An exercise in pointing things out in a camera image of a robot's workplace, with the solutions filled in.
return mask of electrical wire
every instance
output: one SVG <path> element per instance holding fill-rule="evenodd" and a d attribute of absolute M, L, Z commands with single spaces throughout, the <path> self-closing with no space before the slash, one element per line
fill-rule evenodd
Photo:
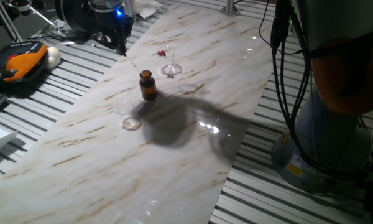
<path fill-rule="evenodd" d="M 282 52 L 285 52 L 285 42 L 282 42 Z M 286 93 L 285 93 L 285 84 L 283 81 L 284 66 L 285 66 L 285 54 L 282 53 L 280 56 L 280 88 L 282 89 L 283 103 L 285 104 L 286 116 L 289 118 L 290 113 L 288 112 L 287 99 L 286 99 Z"/>
<path fill-rule="evenodd" d="M 294 22 L 296 20 L 298 21 L 298 19 L 297 19 L 296 15 L 294 13 L 291 13 L 291 18 L 292 18 L 293 25 L 294 25 Z M 296 26 L 298 28 L 297 31 L 302 33 L 301 27 L 299 26 L 299 24 L 296 24 Z M 298 109 L 300 108 L 300 105 L 303 101 L 303 96 L 306 92 L 306 88 L 307 88 L 307 85 L 308 85 L 308 82 L 309 82 L 309 74 L 310 74 L 310 68 L 311 67 L 310 67 L 310 59 L 307 57 L 307 55 L 309 53 L 308 47 L 306 47 L 305 40 L 304 40 L 303 36 L 300 39 L 300 46 L 302 47 L 302 52 L 303 52 L 303 55 L 305 56 L 305 70 L 304 70 L 302 82 L 300 84 L 300 89 L 298 91 L 298 97 L 295 100 L 295 104 L 294 104 L 294 107 L 293 107 L 291 118 L 289 116 L 287 116 L 285 108 L 284 108 L 285 106 L 287 106 L 287 104 L 283 105 L 283 101 L 282 101 L 282 98 L 280 96 L 279 80 L 278 80 L 277 64 L 276 64 L 276 54 L 272 54 L 272 60 L 273 60 L 272 64 L 274 66 L 274 76 L 275 76 L 275 85 L 276 85 L 276 90 L 277 90 L 277 97 L 278 97 L 278 100 L 279 100 L 279 105 L 280 105 L 280 109 L 282 110 L 283 117 L 285 118 L 285 122 L 286 122 L 286 124 L 288 126 L 288 129 L 290 131 L 290 138 L 295 143 L 297 149 L 300 151 L 300 156 L 302 157 L 302 159 L 307 164 L 311 165 L 313 168 L 315 168 L 319 172 L 323 173 L 324 175 L 326 175 L 330 178 L 333 178 L 333 179 L 348 180 L 348 181 L 366 178 L 369 175 L 369 173 L 366 170 L 364 172 L 361 172 L 361 173 L 348 173 L 348 172 L 340 172 L 340 171 L 329 169 L 327 167 L 323 167 L 322 165 L 320 165 L 319 163 L 314 161 L 302 148 L 302 145 L 300 144 L 300 142 L 298 140 L 298 137 L 297 137 L 297 134 L 295 132 L 294 125 L 295 125 L 295 118 L 297 117 Z M 281 54 L 282 54 L 281 56 L 284 56 L 284 54 L 285 54 L 283 45 L 282 45 Z"/>
<path fill-rule="evenodd" d="M 240 1 L 236 1 L 235 4 L 236 4 L 237 2 L 242 2 L 242 1 L 244 1 L 244 2 L 248 2 L 248 1 L 245 1 L 245 0 L 240 0 Z M 266 44 L 268 44 L 269 46 L 271 46 L 271 44 L 270 44 L 267 40 L 265 40 L 264 37 L 263 37 L 262 34 L 261 34 L 261 27 L 262 27 L 262 25 L 263 25 L 263 23 L 264 23 L 265 16 L 267 15 L 268 5 L 269 5 L 269 0 L 267 0 L 267 5 L 265 6 L 264 15 L 262 16 L 262 20 L 261 20 L 260 27 L 259 27 L 259 35 L 260 35 L 261 39 L 262 39 Z M 285 54 L 287 54 L 287 55 L 295 55 L 295 54 L 299 54 L 299 53 L 302 53 L 302 50 L 297 50 L 297 51 L 294 52 L 294 53 L 286 53 L 286 52 L 285 52 Z"/>

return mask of white marble table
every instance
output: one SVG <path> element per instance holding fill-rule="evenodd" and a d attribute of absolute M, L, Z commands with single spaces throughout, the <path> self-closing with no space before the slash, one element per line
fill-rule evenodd
<path fill-rule="evenodd" d="M 271 72 L 259 23 L 173 7 L 0 180 L 0 223 L 207 223 Z M 269 36 L 269 24 L 263 33 Z M 177 51 L 182 74 L 155 55 Z M 113 113 L 136 104 L 142 127 Z"/>

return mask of yellow warning label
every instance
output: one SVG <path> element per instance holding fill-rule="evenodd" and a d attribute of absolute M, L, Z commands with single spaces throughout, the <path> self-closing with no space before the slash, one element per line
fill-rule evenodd
<path fill-rule="evenodd" d="M 297 176 L 300 176 L 300 175 L 301 175 L 301 171 L 302 171 L 302 170 L 301 170 L 300 168 L 298 168 L 297 166 L 291 164 L 291 163 L 287 166 L 287 169 L 288 169 L 290 172 L 292 172 L 293 174 L 297 175 Z"/>
<path fill-rule="evenodd" d="M 285 135 L 283 136 L 283 145 L 286 144 L 289 135 L 290 135 L 290 132 L 286 132 Z"/>

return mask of clear glass cup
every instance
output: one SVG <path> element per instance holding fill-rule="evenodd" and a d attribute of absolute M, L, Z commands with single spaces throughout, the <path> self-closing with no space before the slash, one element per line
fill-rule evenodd
<path fill-rule="evenodd" d="M 141 122 L 136 118 L 134 104 L 123 101 L 117 104 L 114 112 L 119 115 L 122 128 L 128 131 L 135 131 L 141 126 Z"/>
<path fill-rule="evenodd" d="M 182 68 L 179 64 L 175 63 L 175 49 L 171 46 L 163 46 L 157 50 L 158 57 L 164 59 L 164 65 L 160 71 L 164 75 L 176 75 L 181 73 Z"/>

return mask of metal grating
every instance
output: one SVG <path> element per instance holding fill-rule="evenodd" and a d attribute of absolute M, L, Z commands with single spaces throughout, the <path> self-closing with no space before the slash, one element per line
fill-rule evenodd
<path fill-rule="evenodd" d="M 172 4 L 218 12 L 226 0 L 160 0 L 162 10 L 134 26 L 127 48 Z M 265 3 L 241 2 L 236 6 L 240 16 L 262 19 Z M 268 7 L 266 20 L 274 18 L 275 6 Z M 32 83 L 24 84 L 9 98 L 8 106 L 0 112 L 0 128 L 18 130 L 18 138 L 0 149 L 0 178 L 33 144 L 87 91 L 119 58 L 112 50 L 93 41 L 83 45 L 58 45 L 51 40 L 48 46 L 59 48 L 63 62 L 51 72 L 40 75 Z M 297 41 L 287 40 L 287 50 L 298 50 Z M 303 60 L 299 55 L 287 55 L 285 83 L 289 102 L 294 101 L 302 77 Z M 365 114 L 364 121 L 371 128 L 373 114 Z M 337 198 L 312 195 L 288 185 L 270 161 L 274 141 L 286 130 L 275 94 L 271 75 L 244 136 L 233 167 L 219 196 L 210 223 L 360 223 L 363 216 L 364 189 L 351 189 Z"/>

